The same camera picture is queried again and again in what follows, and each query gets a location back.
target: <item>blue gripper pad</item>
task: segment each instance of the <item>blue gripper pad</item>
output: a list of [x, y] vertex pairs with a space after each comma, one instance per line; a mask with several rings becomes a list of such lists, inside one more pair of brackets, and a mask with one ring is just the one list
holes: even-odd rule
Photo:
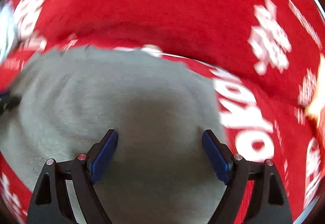
[[100, 181], [108, 166], [117, 146], [118, 134], [114, 130], [110, 137], [105, 142], [104, 146], [100, 150], [99, 154], [91, 165], [90, 181], [94, 185], [97, 181]]
[[230, 182], [228, 163], [206, 131], [202, 135], [202, 146], [209, 157], [217, 177], [227, 185]]

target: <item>red fabric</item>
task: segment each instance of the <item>red fabric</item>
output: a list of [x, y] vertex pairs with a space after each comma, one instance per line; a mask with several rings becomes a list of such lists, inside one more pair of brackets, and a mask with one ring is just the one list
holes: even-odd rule
[[[14, 8], [21, 3], [21, 0], [12, 1]], [[276, 21], [291, 44], [292, 51], [285, 54], [289, 67], [280, 73], [276, 67], [268, 65], [266, 74], [262, 76], [254, 69], [259, 60], [253, 54], [248, 39], [251, 27], [260, 25], [254, 13], [254, 5], [266, 7], [265, 0], [44, 0], [40, 6], [36, 6], [35, 3], [39, 1], [29, 0], [26, 6], [21, 7], [21, 15], [18, 17], [20, 21], [26, 22], [26, 30], [28, 22], [33, 21], [30, 15], [34, 15], [35, 35], [28, 37], [32, 39], [41, 36], [46, 39], [46, 46], [41, 51], [47, 51], [54, 45], [68, 48], [94, 44], [113, 48], [155, 44], [166, 53], [219, 65], [239, 76], [240, 80], [195, 60], [164, 55], [169, 60], [184, 61], [191, 70], [214, 78], [215, 88], [222, 92], [230, 86], [232, 89], [228, 89], [226, 96], [219, 93], [219, 100], [228, 103], [228, 107], [231, 105], [237, 111], [239, 107], [245, 111], [248, 107], [255, 107], [255, 111], [261, 111], [261, 116], [256, 120], [265, 120], [263, 127], [248, 127], [245, 124], [239, 126], [236, 122], [238, 117], [245, 117], [245, 111], [239, 112], [240, 115], [228, 123], [225, 130], [229, 147], [237, 152], [236, 141], [241, 137], [258, 138], [263, 135], [264, 141], [244, 141], [243, 144], [249, 142], [253, 146], [247, 147], [247, 150], [251, 150], [250, 154], [245, 150], [240, 151], [244, 152], [244, 157], [254, 154], [250, 157], [263, 160], [265, 157], [261, 156], [260, 151], [270, 148], [270, 142], [272, 143], [272, 159], [289, 194], [293, 218], [298, 217], [307, 199], [305, 193], [312, 194], [313, 188], [317, 186], [312, 185], [312, 181], [317, 180], [320, 169], [314, 131], [308, 121], [301, 120], [301, 110], [295, 108], [295, 105], [299, 85], [302, 85], [307, 69], [314, 74], [317, 71], [320, 48], [289, 8], [289, 0], [271, 0], [277, 6]], [[324, 42], [324, 25], [313, 0], [291, 1]], [[30, 9], [31, 12], [26, 15], [24, 9]], [[26, 43], [21, 45], [20, 50], [12, 53], [0, 65], [0, 88], [6, 88], [27, 63], [33, 50], [40, 48], [34, 47], [27, 37], [24, 39]], [[224, 104], [220, 105], [220, 111], [230, 113]], [[16, 183], [11, 185], [11, 192], [20, 194], [23, 184], [13, 173], [9, 175], [10, 183]], [[236, 223], [245, 215], [250, 191], [251, 184], [248, 185]], [[22, 208], [28, 206], [30, 196], [31, 193], [28, 192], [19, 196]]]

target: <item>silver rivet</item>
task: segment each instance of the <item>silver rivet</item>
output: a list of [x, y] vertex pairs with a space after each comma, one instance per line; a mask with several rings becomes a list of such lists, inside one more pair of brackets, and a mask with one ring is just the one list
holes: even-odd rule
[[272, 165], [274, 164], [273, 161], [270, 160], [270, 159], [265, 160], [265, 163], [266, 163], [268, 166], [272, 166]]
[[83, 161], [83, 160], [85, 160], [86, 158], [87, 158], [87, 155], [84, 154], [84, 153], [78, 155], [78, 160], [79, 160], [79, 161]]
[[53, 159], [48, 159], [47, 161], [46, 161], [46, 164], [47, 165], [52, 165], [54, 163], [54, 160]]
[[235, 160], [238, 160], [238, 161], [240, 161], [240, 160], [243, 159], [243, 157], [242, 157], [240, 154], [238, 154], [238, 153], [236, 153], [236, 154], [234, 155], [234, 158], [235, 158]]

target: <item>screw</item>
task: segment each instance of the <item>screw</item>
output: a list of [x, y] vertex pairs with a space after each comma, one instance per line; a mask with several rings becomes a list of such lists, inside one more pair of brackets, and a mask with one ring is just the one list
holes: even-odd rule
[[48, 159], [47, 161], [46, 161], [46, 164], [47, 165], [52, 165], [54, 163], [54, 160], [53, 159]]
[[78, 160], [79, 160], [79, 161], [83, 161], [83, 160], [85, 160], [86, 158], [87, 158], [87, 155], [84, 154], [84, 153], [78, 155]]
[[236, 154], [234, 155], [234, 158], [235, 158], [235, 160], [238, 160], [238, 161], [240, 161], [240, 160], [243, 159], [243, 157], [242, 157], [240, 154], [238, 154], [238, 153], [236, 153]]
[[270, 159], [265, 160], [265, 163], [266, 163], [268, 166], [272, 166], [272, 165], [274, 164], [273, 161], [270, 160]]

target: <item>red cloth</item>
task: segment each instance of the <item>red cloth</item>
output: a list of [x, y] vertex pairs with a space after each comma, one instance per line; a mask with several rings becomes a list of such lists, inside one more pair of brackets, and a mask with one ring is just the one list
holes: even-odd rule
[[[21, 23], [20, 32], [26, 42], [21, 45], [20, 51], [11, 54], [0, 66], [0, 88], [5, 88], [17, 75], [33, 50], [46, 51], [54, 45], [68, 48], [90, 43], [113, 48], [155, 44], [166, 53], [219, 65], [239, 76], [240, 80], [222, 70], [214, 69], [212, 73], [211, 67], [195, 60], [167, 58], [184, 60], [195, 72], [216, 79], [214, 84], [223, 103], [221, 111], [229, 115], [231, 108], [237, 115], [228, 119], [226, 134], [229, 147], [244, 157], [262, 160], [265, 158], [263, 148], [270, 152], [273, 145], [273, 160], [289, 194], [293, 218], [301, 213], [305, 201], [310, 199], [313, 188], [317, 187], [313, 185], [313, 179], [317, 183], [320, 170], [314, 131], [301, 115], [301, 109], [295, 107], [299, 85], [303, 84], [307, 69], [316, 73], [320, 52], [319, 43], [305, 29], [307, 23], [301, 15], [324, 42], [324, 25], [313, 0], [291, 0], [299, 9], [301, 15], [298, 17], [305, 27], [298, 20], [297, 12], [294, 14], [293, 8], [290, 9], [289, 0], [270, 0], [277, 6], [274, 12], [277, 23], [272, 24], [275, 27], [272, 32], [279, 31], [276, 28], [279, 25], [287, 34], [292, 50], [285, 52], [289, 62], [287, 70], [280, 73], [277, 67], [268, 65], [265, 75], [256, 73], [254, 65], [259, 59], [252, 52], [248, 40], [251, 27], [260, 25], [254, 5], [267, 8], [268, 0], [12, 1], [16, 11], [20, 11], [16, 12], [16, 18]], [[46, 45], [35, 44], [35, 38], [45, 39]], [[238, 123], [240, 118], [245, 118], [248, 107], [254, 111], [250, 115], [256, 115], [256, 121], [261, 122], [258, 126], [253, 124], [248, 127], [249, 122]], [[246, 150], [241, 148], [242, 144], [247, 144]], [[19, 198], [21, 206], [18, 209], [23, 214], [31, 193], [21, 192], [25, 190], [22, 182], [1, 158], [0, 162], [0, 170], [10, 181], [10, 193]], [[236, 223], [245, 215], [250, 190], [251, 184]], [[11, 207], [15, 210], [17, 205], [14, 201], [12, 203]]]

